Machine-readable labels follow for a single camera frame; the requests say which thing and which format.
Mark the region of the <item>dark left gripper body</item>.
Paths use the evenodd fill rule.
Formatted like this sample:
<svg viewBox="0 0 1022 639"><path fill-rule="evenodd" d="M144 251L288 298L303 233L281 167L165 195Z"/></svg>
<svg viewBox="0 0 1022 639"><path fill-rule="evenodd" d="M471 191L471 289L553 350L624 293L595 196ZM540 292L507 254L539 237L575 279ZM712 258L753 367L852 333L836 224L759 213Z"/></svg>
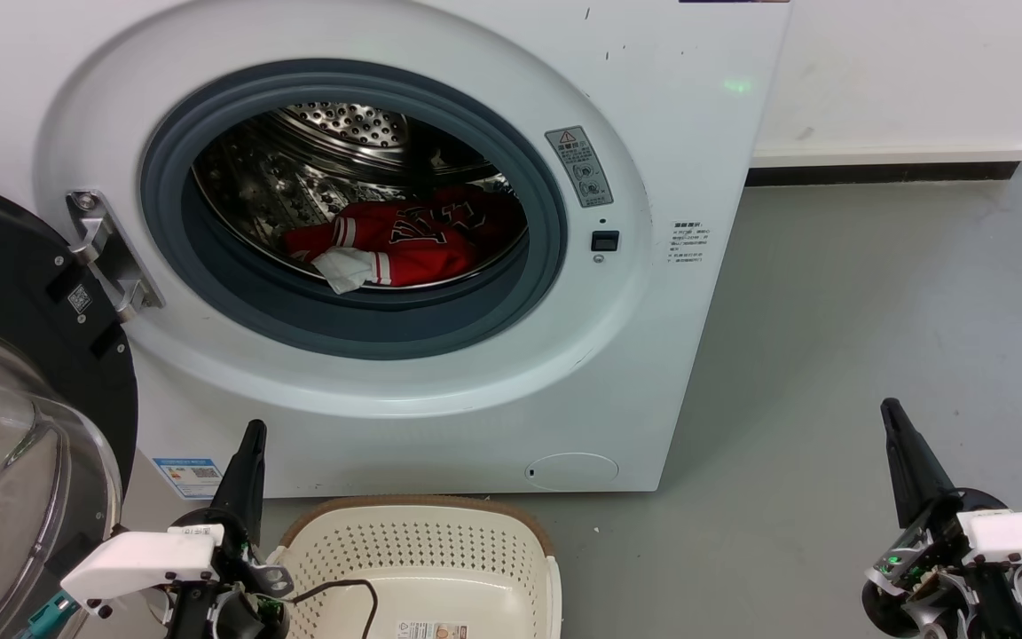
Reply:
<svg viewBox="0 0 1022 639"><path fill-rule="evenodd" d="M261 514L260 507L242 514L204 507L176 519L181 526L222 524L224 535L212 549L210 569L165 587L167 638L287 638L288 605L272 587L289 578L256 559Z"/></svg>

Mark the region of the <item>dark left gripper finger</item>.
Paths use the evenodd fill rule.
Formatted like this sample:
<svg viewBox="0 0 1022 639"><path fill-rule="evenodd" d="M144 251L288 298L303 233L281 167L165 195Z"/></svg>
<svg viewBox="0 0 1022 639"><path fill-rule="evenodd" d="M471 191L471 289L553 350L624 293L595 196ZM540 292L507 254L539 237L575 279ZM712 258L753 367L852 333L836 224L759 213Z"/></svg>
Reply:
<svg viewBox="0 0 1022 639"><path fill-rule="evenodd" d="M223 524L232 539L260 541L266 480L267 425L248 421L239 448L232 455L210 506L210 522Z"/></svg>

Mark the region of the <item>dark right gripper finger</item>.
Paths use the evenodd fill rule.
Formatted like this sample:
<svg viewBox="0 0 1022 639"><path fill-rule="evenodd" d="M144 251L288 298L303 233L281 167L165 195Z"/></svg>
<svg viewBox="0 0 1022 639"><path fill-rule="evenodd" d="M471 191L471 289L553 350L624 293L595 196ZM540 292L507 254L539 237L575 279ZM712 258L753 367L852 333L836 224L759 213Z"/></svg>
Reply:
<svg viewBox="0 0 1022 639"><path fill-rule="evenodd" d="M893 505L898 524L905 529L935 501L953 494L955 485L899 400L885 398L881 401L881 416Z"/></svg>

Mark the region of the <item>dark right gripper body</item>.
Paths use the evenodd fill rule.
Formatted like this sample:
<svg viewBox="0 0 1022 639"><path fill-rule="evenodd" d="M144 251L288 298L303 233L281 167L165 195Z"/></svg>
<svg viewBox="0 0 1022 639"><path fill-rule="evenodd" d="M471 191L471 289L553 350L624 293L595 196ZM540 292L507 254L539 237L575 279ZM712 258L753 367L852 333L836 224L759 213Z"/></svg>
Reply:
<svg viewBox="0 0 1022 639"><path fill-rule="evenodd" d="M988 561L968 535L971 517L1007 513L995 497L966 488L920 509L865 573L869 623L895 638L1022 638L1021 555Z"/></svg>

